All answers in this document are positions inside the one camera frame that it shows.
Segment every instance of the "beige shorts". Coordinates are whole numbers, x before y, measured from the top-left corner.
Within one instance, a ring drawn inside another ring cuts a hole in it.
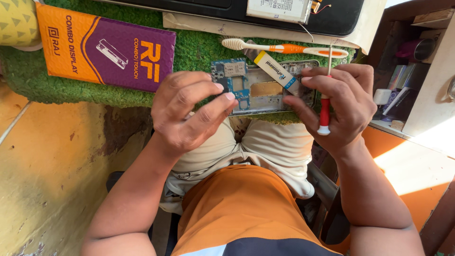
[[[276,125],[253,120],[242,141],[236,143],[226,119],[199,148],[184,154],[164,185],[160,207],[182,214],[182,198],[194,185],[213,172],[233,164],[253,164],[276,173],[297,198],[313,196],[306,180],[313,137],[301,123]]]

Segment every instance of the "hand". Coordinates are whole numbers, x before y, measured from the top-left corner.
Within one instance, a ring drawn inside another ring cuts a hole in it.
[[[317,143],[333,156],[354,144],[368,126],[377,106],[373,102],[373,68],[368,65],[346,64],[336,66],[327,77],[328,69],[317,67],[302,70],[302,84],[330,97],[335,115],[330,118],[327,136],[319,135],[319,116],[300,98],[286,96],[283,101],[305,124]]]
[[[164,78],[151,113],[153,136],[159,136],[162,143],[159,147],[168,155],[180,157],[214,135],[238,104],[232,93],[218,96],[193,116],[189,113],[199,101],[221,92],[222,85],[213,83],[210,74],[204,72],[180,71]]]

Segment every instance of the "black laptop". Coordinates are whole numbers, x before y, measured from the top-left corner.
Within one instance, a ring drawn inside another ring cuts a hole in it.
[[[248,0],[99,0],[153,10],[197,15],[253,25],[305,32],[295,23],[246,16]],[[356,28],[364,0],[322,0],[321,7],[311,14],[305,28],[312,34],[345,37]]]

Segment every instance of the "wrist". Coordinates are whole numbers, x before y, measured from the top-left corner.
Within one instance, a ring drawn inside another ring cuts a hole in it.
[[[348,145],[339,148],[335,152],[330,152],[332,157],[336,160],[342,160],[345,158],[350,158],[352,156],[358,155],[360,152],[366,149],[365,141],[362,136],[359,136],[354,141],[349,143]]]
[[[155,156],[155,158],[160,159],[160,162],[171,164],[172,166],[174,166],[174,164],[183,155],[170,150],[166,146],[166,143],[162,136],[156,132],[153,133],[149,142],[145,146],[144,151],[147,151],[148,154],[151,154]]]

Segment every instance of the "orange shirt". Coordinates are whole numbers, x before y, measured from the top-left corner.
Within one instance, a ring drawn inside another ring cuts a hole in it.
[[[262,167],[218,170],[188,191],[182,207],[172,256],[340,255],[320,244],[287,185]]]

